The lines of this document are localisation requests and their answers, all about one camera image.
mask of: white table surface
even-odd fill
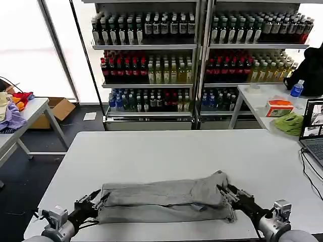
[[[21,116],[27,120],[27,124],[22,126],[13,134],[0,134],[0,150],[3,148],[6,149],[7,147],[5,147],[5,145],[9,144],[11,140],[22,136],[23,133],[25,133],[26,130],[35,122],[35,120],[44,112],[47,103],[48,98],[46,97],[38,97],[28,101],[25,109],[20,112]]]
[[[282,131],[278,130],[274,126],[273,120],[275,120],[276,117],[266,117],[266,113],[263,112],[263,107],[265,107],[267,101],[274,98],[275,96],[280,96],[285,98],[286,100],[290,100],[290,91],[287,90],[286,86],[283,83],[259,85],[259,93],[250,93],[248,91],[249,87],[250,85],[238,85],[239,95],[243,96],[244,101],[250,108],[252,114],[255,116],[260,126],[263,129],[268,129],[274,134],[279,134],[294,139],[294,137],[285,135]],[[301,109],[294,108],[293,112],[299,115],[304,115],[307,100],[308,98],[306,97],[299,97],[297,99],[297,106]]]
[[[38,207],[60,205],[71,212],[76,199],[101,188],[103,183],[201,178],[220,169],[232,184],[254,194],[263,208],[270,209],[279,199],[291,202],[293,229],[322,233],[323,202],[302,174],[299,149],[297,142],[267,130],[80,132]],[[311,171],[309,174],[323,191],[322,182]],[[96,225],[81,230],[73,241],[256,238],[249,218],[240,211],[237,218],[233,224],[210,220]],[[25,238],[41,234],[46,225],[44,220],[34,220]]]

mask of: black bag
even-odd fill
[[[305,60],[284,83],[288,90],[304,80],[302,95],[318,97],[323,95],[323,48],[308,48],[304,52]]]

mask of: laptop screen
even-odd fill
[[[307,101],[301,139],[323,138],[323,98]]]

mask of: red cloth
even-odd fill
[[[20,98],[20,102],[22,102],[24,106],[26,106],[28,102],[27,97],[29,97],[29,95],[31,94],[32,92],[17,92],[17,93],[13,93],[12,96]]]

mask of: folded gray pants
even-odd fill
[[[231,205],[217,188],[226,186],[220,170],[195,180],[159,181],[149,184],[104,184],[100,223],[167,223],[211,219],[234,221]]]

